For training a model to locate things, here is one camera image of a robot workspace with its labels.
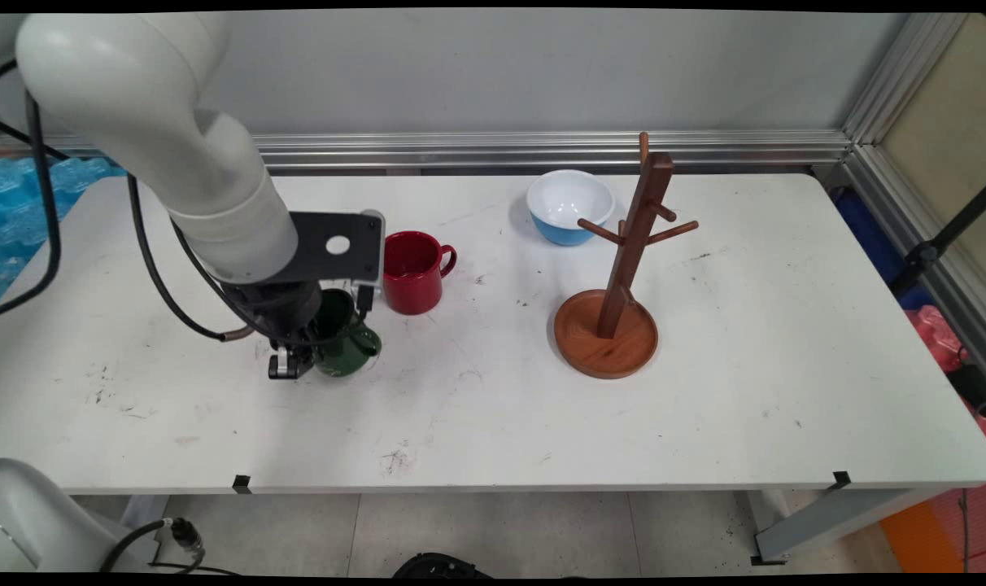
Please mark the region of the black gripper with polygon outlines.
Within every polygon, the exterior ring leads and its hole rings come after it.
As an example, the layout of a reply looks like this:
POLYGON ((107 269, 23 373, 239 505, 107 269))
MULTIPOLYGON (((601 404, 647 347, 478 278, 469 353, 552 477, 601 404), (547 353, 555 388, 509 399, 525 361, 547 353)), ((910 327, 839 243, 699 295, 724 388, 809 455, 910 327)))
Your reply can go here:
POLYGON ((312 326, 322 303, 318 282, 219 282, 219 293, 233 314, 270 338, 270 381, 296 381, 313 370, 313 348, 321 342, 312 326))

